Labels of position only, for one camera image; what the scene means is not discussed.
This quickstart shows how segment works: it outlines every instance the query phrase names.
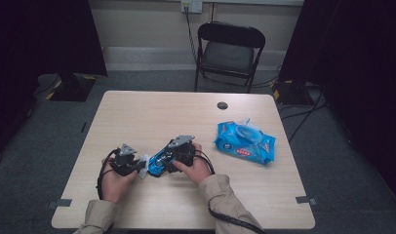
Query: sleeve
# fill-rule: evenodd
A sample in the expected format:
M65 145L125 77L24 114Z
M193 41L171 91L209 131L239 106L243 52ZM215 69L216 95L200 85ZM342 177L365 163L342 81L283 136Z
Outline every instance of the sleeve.
M107 231L118 213L118 205L103 200L92 200L86 209L85 222L74 234L97 234Z
M243 204L235 196L229 185L229 177L227 175L208 176L199 184L198 189L214 212L238 218L262 229L253 215L244 208ZM216 219L216 232L217 234L254 234L252 230L219 219Z

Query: chair backrest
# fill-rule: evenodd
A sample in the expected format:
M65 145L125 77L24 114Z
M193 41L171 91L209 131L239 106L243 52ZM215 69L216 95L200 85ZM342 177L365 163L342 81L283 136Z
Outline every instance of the chair backrest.
M202 24L198 28L198 39L199 41L203 39L206 41L261 49L265 45L265 37L259 30L250 26L219 21Z

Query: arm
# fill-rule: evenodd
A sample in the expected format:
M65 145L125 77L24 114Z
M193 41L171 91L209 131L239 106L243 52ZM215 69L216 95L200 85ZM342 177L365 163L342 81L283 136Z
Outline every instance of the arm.
M104 168L104 176L101 182L103 200L89 202L85 222L74 232L75 234L100 234L107 231L119 210L118 204L131 182L137 177L137 171L133 171L127 176L120 176L112 170L109 163Z
M194 143L194 146L196 150L201 151L202 147L200 144ZM194 163L191 167L187 167L178 161L174 161L174 165L198 185L201 195L209 203L211 210L238 218L261 228L253 215L244 208L243 204L235 196L229 185L229 177L227 175L211 175L207 163L199 158L194 158ZM216 219L216 232L217 234L254 233L247 228L219 219Z

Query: wall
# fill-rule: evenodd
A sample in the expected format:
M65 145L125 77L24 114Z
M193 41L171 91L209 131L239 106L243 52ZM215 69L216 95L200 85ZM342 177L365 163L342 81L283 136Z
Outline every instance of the wall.
M104 47L190 52L188 26L185 14L180 12L180 2L127 0L90 4ZM288 5L203 3L203 13L190 14L189 21L194 39L199 25L211 19L258 28L266 37L267 58L262 58L260 65L276 66L284 58L300 9L301 6Z

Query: blue plastic wrapper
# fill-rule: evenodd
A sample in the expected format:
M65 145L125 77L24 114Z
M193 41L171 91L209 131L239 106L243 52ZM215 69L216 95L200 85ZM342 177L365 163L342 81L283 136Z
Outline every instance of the blue plastic wrapper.
M218 124L217 149L226 154L266 165L274 161L275 137L264 134L260 129L235 122Z

